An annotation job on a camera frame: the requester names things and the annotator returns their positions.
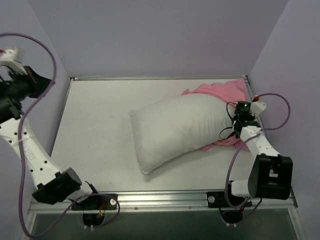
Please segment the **pink rose-print pillowcase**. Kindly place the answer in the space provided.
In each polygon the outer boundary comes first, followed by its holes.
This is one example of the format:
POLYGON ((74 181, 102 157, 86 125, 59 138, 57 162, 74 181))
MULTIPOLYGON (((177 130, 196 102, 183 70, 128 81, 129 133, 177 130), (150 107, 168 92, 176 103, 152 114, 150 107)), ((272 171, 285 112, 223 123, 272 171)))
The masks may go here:
MULTIPOLYGON (((183 95, 189 94, 207 94, 224 101, 225 103, 230 102, 233 107, 236 106, 238 101, 246 101, 249 97, 249 92, 244 78, 236 80, 230 80, 226 83, 212 83, 212 84, 201 84, 195 90, 189 90, 188 88, 182 92, 183 95)), ((234 147, 238 148, 243 143, 242 140, 235 136, 228 137, 225 140, 219 140, 211 144, 205 145, 200 148, 203 152, 215 146, 222 147, 234 147)))

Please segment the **white pillow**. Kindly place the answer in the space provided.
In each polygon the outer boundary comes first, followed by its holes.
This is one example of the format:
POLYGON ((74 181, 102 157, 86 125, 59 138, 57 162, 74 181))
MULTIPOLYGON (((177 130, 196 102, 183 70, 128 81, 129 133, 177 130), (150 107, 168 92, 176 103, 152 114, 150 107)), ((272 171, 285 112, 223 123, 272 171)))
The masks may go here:
POLYGON ((220 141, 221 131, 232 124, 235 103, 193 93, 131 110, 134 149, 142 173, 220 141))

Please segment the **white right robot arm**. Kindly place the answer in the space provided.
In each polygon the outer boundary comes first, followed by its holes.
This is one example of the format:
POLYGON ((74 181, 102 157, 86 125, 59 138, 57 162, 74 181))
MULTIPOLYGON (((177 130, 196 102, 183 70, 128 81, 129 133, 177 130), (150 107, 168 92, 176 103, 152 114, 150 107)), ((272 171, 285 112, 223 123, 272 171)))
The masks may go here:
POLYGON ((223 203, 234 206, 241 198, 286 200, 291 194, 293 161, 281 155, 269 143, 256 118, 266 109, 262 101, 236 103, 233 130, 235 137, 245 142, 253 156, 247 180, 234 180, 222 193, 223 203))

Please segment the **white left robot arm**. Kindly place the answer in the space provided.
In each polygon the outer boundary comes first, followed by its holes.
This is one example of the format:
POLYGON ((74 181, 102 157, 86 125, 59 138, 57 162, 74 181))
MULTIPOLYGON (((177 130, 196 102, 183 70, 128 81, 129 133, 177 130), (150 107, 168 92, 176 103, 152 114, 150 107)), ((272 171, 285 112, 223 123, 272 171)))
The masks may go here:
POLYGON ((64 200, 84 204, 95 210, 100 206, 101 197, 92 184, 83 187, 76 172, 69 167, 61 170, 34 135, 29 121, 23 117, 21 102, 29 97, 37 99, 50 84, 29 66, 26 73, 9 70, 11 80, 0 83, 0 135, 17 155, 23 147, 25 170, 30 172, 36 190, 33 198, 40 203, 54 205, 64 200))

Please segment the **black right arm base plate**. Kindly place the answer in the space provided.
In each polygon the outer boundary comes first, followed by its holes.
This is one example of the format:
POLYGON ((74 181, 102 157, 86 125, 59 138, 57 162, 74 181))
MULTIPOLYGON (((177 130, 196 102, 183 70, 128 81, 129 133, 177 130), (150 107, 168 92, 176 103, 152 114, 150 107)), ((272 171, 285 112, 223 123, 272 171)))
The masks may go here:
MULTIPOLYGON (((207 197, 207 205, 209 208, 217 209, 219 207, 220 208, 230 207, 226 201, 224 191, 207 191, 206 197, 207 197)), ((243 197, 234 196, 230 193, 228 194, 228 199, 233 206, 238 206, 245 200, 245 198, 243 197)))

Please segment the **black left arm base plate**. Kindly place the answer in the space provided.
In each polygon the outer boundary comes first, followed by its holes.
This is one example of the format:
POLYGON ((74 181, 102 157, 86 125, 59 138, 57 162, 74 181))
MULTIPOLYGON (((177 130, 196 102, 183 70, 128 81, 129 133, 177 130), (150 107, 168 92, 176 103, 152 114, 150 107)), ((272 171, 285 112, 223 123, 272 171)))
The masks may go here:
POLYGON ((84 200, 77 201, 71 209, 73 211, 116 210, 118 195, 115 193, 91 195, 84 200))

